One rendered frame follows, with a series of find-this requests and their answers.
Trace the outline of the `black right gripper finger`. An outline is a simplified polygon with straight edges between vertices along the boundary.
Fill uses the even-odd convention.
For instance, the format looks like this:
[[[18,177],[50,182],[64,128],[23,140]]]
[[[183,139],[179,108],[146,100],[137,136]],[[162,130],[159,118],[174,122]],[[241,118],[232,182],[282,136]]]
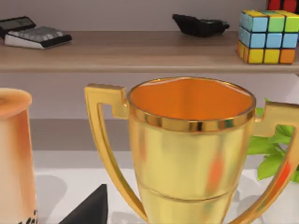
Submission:
[[[101,184],[59,224],[107,224],[107,185]]]

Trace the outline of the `red and black puzzle cube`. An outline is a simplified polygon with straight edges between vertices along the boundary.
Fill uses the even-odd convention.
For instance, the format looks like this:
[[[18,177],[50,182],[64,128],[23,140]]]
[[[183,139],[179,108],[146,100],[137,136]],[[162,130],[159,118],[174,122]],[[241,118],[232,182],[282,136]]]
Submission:
[[[267,0],[268,10],[285,10],[299,14],[299,0]]]

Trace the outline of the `white plant pot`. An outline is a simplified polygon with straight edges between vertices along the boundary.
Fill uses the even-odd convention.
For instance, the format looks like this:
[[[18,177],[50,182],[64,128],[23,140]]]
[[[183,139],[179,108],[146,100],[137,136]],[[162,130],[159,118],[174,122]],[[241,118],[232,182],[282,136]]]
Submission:
[[[299,183],[289,182],[276,201],[263,213],[265,224],[299,224]]]

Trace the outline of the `gold trophy cup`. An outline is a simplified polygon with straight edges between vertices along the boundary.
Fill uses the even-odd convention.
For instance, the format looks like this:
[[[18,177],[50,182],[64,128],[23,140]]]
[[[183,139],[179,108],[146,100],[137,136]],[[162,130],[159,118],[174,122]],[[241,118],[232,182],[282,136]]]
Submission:
[[[256,116],[248,90],[216,79],[170,77],[120,86],[89,84],[86,111],[95,145],[115,187],[147,224],[222,224],[237,189],[251,135],[295,128],[285,157],[259,199],[230,224],[251,224],[277,199],[299,165],[299,105],[266,102]],[[128,120],[139,194],[111,149],[102,105]]]

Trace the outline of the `black and white calculator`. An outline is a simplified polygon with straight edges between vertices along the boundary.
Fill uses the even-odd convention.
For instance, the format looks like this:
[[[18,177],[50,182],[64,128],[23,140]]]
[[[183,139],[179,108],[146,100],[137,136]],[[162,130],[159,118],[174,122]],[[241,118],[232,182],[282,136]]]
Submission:
[[[36,24],[27,16],[0,20],[0,37],[7,46],[48,49],[72,41],[72,36],[61,30]]]

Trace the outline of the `orange and cream cup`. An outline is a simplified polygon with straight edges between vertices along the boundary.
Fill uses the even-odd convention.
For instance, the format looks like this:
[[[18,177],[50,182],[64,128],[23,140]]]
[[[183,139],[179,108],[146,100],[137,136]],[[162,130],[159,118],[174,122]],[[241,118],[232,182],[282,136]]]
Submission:
[[[0,88],[0,224],[38,224],[31,102],[26,91]]]

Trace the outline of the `green leafy plant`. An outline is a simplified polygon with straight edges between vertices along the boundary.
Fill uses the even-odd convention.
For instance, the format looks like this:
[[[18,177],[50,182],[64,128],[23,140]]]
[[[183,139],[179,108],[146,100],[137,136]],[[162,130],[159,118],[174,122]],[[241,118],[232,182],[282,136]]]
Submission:
[[[265,100],[256,109],[256,126],[248,155],[262,154],[257,179],[279,176],[299,183],[299,105]]]

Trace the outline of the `black stapler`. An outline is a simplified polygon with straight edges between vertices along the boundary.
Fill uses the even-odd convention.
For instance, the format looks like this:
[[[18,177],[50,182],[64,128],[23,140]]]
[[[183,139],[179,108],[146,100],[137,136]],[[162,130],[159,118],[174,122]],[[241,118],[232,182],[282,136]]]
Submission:
[[[183,34],[194,37],[221,35],[230,28],[226,21],[216,19],[198,19],[194,16],[181,14],[173,14],[172,19]]]

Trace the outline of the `wooden shelf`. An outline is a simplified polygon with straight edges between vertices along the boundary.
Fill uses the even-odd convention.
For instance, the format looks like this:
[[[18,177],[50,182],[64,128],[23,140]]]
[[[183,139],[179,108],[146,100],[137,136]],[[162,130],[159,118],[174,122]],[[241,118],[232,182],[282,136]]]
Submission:
[[[289,73],[292,65],[253,65],[236,54],[238,34],[196,38],[177,31],[72,31],[72,42],[50,49],[0,42],[0,72]]]

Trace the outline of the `multicoloured puzzle cube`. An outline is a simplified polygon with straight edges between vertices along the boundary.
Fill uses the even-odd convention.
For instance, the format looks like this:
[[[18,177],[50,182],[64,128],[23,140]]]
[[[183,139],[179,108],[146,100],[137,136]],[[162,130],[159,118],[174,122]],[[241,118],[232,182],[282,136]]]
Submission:
[[[293,64],[298,32],[297,14],[283,10],[244,10],[236,52],[249,64]]]

